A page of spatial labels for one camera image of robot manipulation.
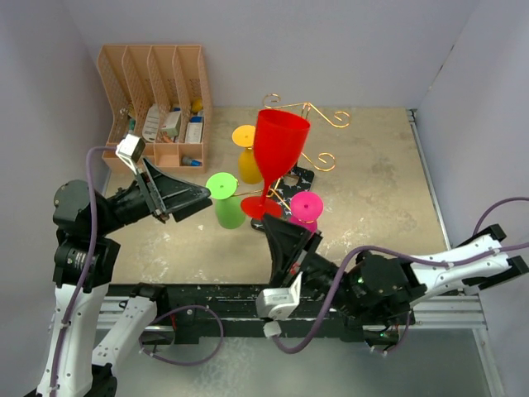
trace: green cup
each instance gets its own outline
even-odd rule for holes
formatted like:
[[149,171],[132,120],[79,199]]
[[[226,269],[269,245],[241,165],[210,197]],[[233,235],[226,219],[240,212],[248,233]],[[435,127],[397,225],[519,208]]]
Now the green cup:
[[225,229],[237,229],[246,219],[241,209],[241,199],[233,196],[237,189],[237,179],[227,172],[219,172],[207,180],[206,187],[215,199],[215,214],[219,224]]
[[215,203],[215,214],[225,229],[237,229],[245,222],[246,215],[241,209],[241,198],[231,196]]

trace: pink cup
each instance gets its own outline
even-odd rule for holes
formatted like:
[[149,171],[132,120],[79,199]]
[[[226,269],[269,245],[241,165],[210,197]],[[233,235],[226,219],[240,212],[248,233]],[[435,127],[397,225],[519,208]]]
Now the pink cup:
[[290,201],[292,216],[289,222],[303,226],[314,233],[317,230],[317,219],[323,212],[323,201],[313,192],[300,192]]

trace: white wall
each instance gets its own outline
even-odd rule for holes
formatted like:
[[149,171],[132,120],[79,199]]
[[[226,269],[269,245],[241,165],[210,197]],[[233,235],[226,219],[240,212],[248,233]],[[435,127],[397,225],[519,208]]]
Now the white wall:
[[[60,0],[0,1],[0,385],[40,380],[53,313],[53,197],[84,179],[112,119],[97,71]],[[97,184],[106,166],[98,162]]]
[[416,108],[479,0],[64,0],[104,43],[205,45],[213,102]]
[[[483,0],[418,111],[418,131],[452,243],[499,199],[529,195],[529,2]],[[490,216],[529,240],[529,205]],[[529,255],[524,253],[529,262]],[[529,276],[482,293],[508,395],[527,395]]]

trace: wine glass base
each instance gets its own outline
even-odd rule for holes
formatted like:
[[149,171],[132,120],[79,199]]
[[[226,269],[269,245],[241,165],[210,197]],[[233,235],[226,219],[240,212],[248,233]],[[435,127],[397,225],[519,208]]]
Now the wine glass base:
[[241,208],[246,215],[253,219],[263,219],[263,215],[269,213],[273,217],[281,218],[283,209],[279,204],[270,198],[266,198],[264,203],[261,203],[260,196],[247,197],[242,200]]

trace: black stand base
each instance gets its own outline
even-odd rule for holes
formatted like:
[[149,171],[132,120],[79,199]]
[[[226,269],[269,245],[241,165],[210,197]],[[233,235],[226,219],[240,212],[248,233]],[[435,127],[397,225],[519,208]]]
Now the black stand base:
[[[314,171],[307,170],[305,168],[298,167],[295,165],[292,170],[279,180],[279,185],[276,191],[279,193],[283,201],[290,205],[290,200],[299,192],[308,192],[312,187],[314,180]],[[289,181],[296,181],[296,184],[287,184]],[[281,200],[274,194],[272,199],[278,203],[283,209],[283,218],[288,219],[291,215],[290,211],[281,203]],[[250,225],[255,230],[264,232],[263,223],[257,219],[252,219]]]

